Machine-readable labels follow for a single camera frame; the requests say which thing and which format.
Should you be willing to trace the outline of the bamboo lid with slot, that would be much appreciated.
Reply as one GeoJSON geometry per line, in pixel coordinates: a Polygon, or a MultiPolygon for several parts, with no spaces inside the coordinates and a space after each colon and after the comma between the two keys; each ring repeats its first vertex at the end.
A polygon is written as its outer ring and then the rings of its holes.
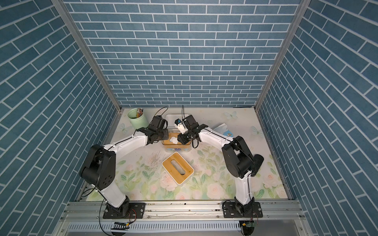
{"type": "Polygon", "coordinates": [[[191,141],[189,141],[188,143],[186,144],[182,144],[179,140],[178,140],[178,135],[180,133],[177,133],[177,132],[169,132],[168,133],[168,139],[167,140],[163,140],[162,141],[162,144],[164,146],[167,146],[167,147],[170,147],[170,148],[182,148],[182,147],[188,147],[191,145],[191,141]]]}

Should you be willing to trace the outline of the white box with bamboo lid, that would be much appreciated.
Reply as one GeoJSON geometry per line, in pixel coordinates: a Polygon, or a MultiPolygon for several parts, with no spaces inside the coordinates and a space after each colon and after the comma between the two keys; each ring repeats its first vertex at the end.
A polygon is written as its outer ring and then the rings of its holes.
{"type": "Polygon", "coordinates": [[[187,182],[195,172],[189,162],[187,162],[178,152],[173,153],[165,159],[162,162],[162,165],[178,185],[187,182]]]}

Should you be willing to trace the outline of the white plastic box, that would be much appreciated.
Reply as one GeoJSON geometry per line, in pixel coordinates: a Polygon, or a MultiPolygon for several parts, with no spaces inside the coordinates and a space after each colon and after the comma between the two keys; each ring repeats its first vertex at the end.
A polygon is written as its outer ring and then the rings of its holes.
{"type": "Polygon", "coordinates": [[[176,120],[179,119],[182,121],[183,118],[181,114],[168,114],[164,119],[168,122],[168,129],[177,129],[176,120]]]}

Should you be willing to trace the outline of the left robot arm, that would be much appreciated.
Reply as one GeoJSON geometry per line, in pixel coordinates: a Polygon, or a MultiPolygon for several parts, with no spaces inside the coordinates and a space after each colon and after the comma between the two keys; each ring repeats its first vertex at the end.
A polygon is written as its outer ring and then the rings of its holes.
{"type": "Polygon", "coordinates": [[[154,116],[146,128],[137,129],[133,135],[105,146],[93,145],[80,168],[79,176],[92,184],[106,200],[104,215],[111,219],[128,217],[131,214],[130,200],[115,182],[116,164],[119,157],[168,139],[168,122],[161,115],[154,116]]]}

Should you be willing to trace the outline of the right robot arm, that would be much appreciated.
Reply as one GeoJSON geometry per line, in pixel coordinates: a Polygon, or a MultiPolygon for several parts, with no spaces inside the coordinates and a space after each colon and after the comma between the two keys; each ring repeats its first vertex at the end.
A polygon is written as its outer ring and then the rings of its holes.
{"type": "Polygon", "coordinates": [[[264,157],[252,154],[241,136],[228,138],[215,132],[205,124],[199,125],[192,115],[177,119],[175,126],[179,129],[178,141],[187,144],[197,140],[208,143],[222,151],[227,170],[235,177],[235,210],[242,217],[253,215],[255,198],[251,192],[250,178],[260,170],[264,157]]]}

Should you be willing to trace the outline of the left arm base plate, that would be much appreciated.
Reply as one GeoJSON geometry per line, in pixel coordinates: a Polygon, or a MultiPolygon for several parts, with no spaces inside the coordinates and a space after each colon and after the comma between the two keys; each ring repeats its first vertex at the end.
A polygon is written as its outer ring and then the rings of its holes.
{"type": "Polygon", "coordinates": [[[120,207],[115,208],[109,203],[103,214],[103,219],[142,219],[145,211],[146,203],[144,202],[126,202],[120,207]]]}

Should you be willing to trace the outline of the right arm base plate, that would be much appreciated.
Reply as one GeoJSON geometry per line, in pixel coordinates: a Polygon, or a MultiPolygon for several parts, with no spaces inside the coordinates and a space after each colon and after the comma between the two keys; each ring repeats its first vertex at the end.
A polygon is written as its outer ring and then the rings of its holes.
{"type": "Polygon", "coordinates": [[[238,200],[226,200],[221,206],[224,218],[262,218],[263,213],[261,205],[253,198],[247,204],[243,205],[238,200]]]}

